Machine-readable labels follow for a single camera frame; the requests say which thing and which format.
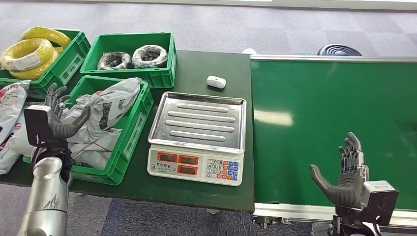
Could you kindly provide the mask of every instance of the stainless steel tray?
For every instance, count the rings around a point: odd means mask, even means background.
[[[245,129],[244,99],[166,92],[148,141],[240,154],[245,151]]]

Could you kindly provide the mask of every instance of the label sticker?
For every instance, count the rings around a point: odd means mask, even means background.
[[[13,67],[16,68],[18,71],[25,71],[31,68],[35,68],[40,66],[42,62],[36,53],[31,53],[26,55],[19,60],[13,62]]]

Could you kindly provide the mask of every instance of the white mouse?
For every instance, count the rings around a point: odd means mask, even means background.
[[[226,86],[226,80],[217,76],[210,75],[207,77],[207,85],[222,89]]]

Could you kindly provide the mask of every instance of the black chair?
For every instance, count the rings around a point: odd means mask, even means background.
[[[317,53],[318,56],[362,56],[360,52],[351,47],[341,44],[329,44],[322,47]]]

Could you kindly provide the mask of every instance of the keypad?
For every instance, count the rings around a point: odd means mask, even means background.
[[[239,163],[234,161],[209,159],[206,176],[210,178],[238,180]]]

